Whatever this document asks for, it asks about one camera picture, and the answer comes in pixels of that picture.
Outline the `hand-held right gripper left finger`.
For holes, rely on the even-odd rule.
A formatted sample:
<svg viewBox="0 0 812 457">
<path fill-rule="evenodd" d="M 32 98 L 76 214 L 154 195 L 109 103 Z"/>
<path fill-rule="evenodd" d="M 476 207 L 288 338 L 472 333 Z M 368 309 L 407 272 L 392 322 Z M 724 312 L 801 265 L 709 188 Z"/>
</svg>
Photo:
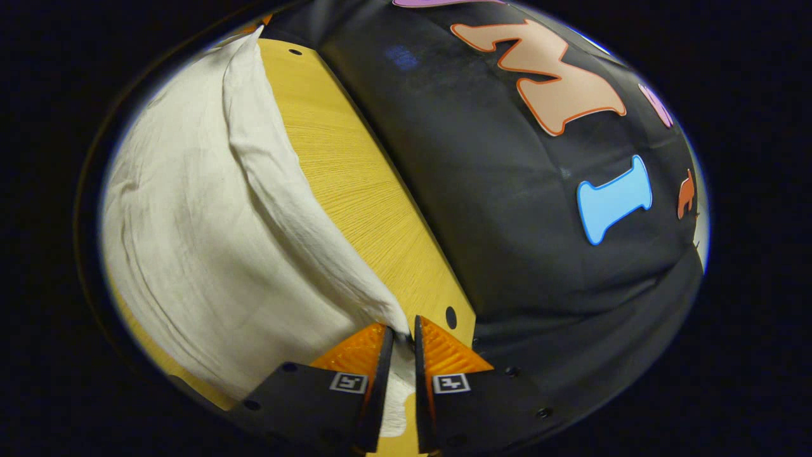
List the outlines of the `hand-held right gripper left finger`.
<svg viewBox="0 0 812 457">
<path fill-rule="evenodd" d="M 282 454 L 374 453 L 393 344 L 376 323 L 312 364 L 283 362 L 228 417 Z"/>
</svg>

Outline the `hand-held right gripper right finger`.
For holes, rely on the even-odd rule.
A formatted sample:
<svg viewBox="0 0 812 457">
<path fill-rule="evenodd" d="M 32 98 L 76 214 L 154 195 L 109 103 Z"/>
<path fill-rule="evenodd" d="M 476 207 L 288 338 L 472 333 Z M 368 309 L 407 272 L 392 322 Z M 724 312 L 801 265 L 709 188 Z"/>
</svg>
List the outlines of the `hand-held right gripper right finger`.
<svg viewBox="0 0 812 457">
<path fill-rule="evenodd" d="M 495 368 L 424 316 L 415 320 L 416 427 L 421 454 L 509 454 L 572 415 L 519 368 Z"/>
</svg>

